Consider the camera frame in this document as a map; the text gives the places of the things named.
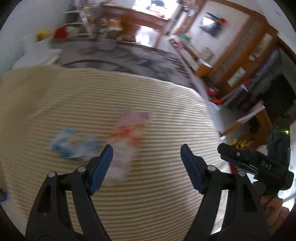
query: mattress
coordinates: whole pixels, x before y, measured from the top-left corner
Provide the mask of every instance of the mattress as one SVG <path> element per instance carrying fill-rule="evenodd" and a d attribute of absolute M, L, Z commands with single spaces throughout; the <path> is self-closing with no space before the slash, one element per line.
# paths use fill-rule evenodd
<path fill-rule="evenodd" d="M 104 139 L 127 109 L 153 111 L 139 155 L 126 181 L 102 186 L 92 196 L 112 240 L 183 240 L 202 200 L 180 158 L 187 143 L 207 164 L 229 172 L 220 159 L 219 135 L 204 100 L 194 91 L 148 77 L 58 65 L 7 72 L 0 88 L 0 156 L 9 198 L 28 219 L 50 171 L 70 173 L 85 165 L 51 151 L 65 128 Z M 223 193 L 213 232 L 222 225 Z M 73 227 L 81 232 L 72 196 Z"/>

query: snack package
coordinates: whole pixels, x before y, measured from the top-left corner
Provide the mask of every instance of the snack package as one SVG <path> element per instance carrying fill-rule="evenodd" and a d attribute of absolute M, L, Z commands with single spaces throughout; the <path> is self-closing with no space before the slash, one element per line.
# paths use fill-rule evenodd
<path fill-rule="evenodd" d="M 93 136 L 82 136 L 71 129 L 64 129 L 52 141 L 52 150 L 64 158 L 89 161 L 100 155 L 102 146 Z"/>
<path fill-rule="evenodd" d="M 124 181 L 131 170 L 132 160 L 138 155 L 143 129 L 152 119 L 153 112 L 128 110 L 118 121 L 115 130 L 107 137 L 113 147 L 113 160 L 105 176 L 104 185 L 111 186 Z"/>

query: ribbed blue pad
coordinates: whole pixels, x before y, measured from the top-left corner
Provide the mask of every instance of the ribbed blue pad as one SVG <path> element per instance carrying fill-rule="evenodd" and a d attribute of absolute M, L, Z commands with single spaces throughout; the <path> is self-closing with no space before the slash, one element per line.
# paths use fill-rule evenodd
<path fill-rule="evenodd" d="M 112 159 L 113 148 L 109 146 L 91 176 L 91 186 L 89 189 L 91 195 L 94 195 L 94 193 L 100 189 Z"/>
<path fill-rule="evenodd" d="M 202 185 L 202 175 L 194 162 L 193 153 L 186 144 L 181 146 L 181 159 L 191 180 L 193 188 L 199 192 L 202 192 L 204 189 Z"/>

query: silver screw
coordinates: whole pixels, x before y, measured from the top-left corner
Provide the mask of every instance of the silver screw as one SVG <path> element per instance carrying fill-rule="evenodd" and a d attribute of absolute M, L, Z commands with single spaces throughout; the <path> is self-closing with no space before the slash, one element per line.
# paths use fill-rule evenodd
<path fill-rule="evenodd" d="M 209 166 L 207 167 L 207 169 L 208 169 L 210 172 L 214 172 L 214 171 L 216 170 L 216 167 L 213 166 L 213 165 L 209 165 Z"/>
<path fill-rule="evenodd" d="M 48 177 L 54 177 L 55 176 L 55 172 L 50 172 L 49 174 L 48 174 Z"/>
<path fill-rule="evenodd" d="M 78 172 L 84 172 L 85 170 L 86 170 L 86 168 L 85 167 L 78 167 Z"/>
<path fill-rule="evenodd" d="M 239 171 L 239 175 L 240 175 L 241 177 L 244 177 L 244 176 L 246 175 L 246 173 L 245 173 L 244 171 Z"/>

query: television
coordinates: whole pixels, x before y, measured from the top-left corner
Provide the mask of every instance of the television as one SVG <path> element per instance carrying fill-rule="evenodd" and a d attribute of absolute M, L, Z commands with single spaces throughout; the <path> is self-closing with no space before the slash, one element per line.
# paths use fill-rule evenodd
<path fill-rule="evenodd" d="M 217 37 L 220 30 L 222 30 L 222 26 L 223 24 L 215 18 L 203 17 L 200 28 L 211 36 Z"/>

